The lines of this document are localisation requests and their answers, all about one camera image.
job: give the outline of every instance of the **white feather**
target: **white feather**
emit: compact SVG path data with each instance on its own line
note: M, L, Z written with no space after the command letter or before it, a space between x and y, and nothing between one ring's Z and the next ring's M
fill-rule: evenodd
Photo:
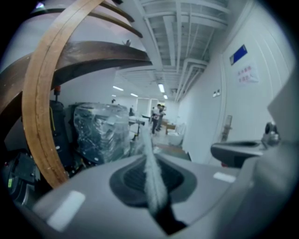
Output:
M144 141L144 153L146 156L144 191L149 211L154 216L167 205L168 193L161 176L161 169L153 153L150 133L146 127L141 128L141 137Z

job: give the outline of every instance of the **paper sign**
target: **paper sign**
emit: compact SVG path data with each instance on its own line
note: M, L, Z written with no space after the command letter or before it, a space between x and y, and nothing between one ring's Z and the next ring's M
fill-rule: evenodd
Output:
M256 63L251 61L244 64L236 72L237 83L241 85L254 84L259 82Z

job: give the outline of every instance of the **cable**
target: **cable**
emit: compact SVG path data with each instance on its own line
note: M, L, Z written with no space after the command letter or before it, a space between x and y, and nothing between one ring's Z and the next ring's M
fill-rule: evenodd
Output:
M52 120L53 130L55 131L54 118L53 118L53 111L52 111L51 106L50 106L50 113L51 113L51 120Z

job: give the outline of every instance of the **ceiling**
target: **ceiling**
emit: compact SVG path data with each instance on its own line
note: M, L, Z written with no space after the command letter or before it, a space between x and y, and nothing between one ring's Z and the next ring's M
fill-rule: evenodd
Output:
M134 19L141 19L132 26L143 34L141 42L153 66L119 70L115 85L125 91L116 94L161 99L164 94L157 84L162 83L168 99L179 101L206 68L213 36L227 28L227 5L228 0L130 0L120 4Z

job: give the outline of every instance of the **blue sign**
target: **blue sign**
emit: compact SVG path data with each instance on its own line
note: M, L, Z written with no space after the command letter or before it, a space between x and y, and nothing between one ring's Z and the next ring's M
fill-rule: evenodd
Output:
M242 45L229 59L230 64L233 65L247 54L245 45Z

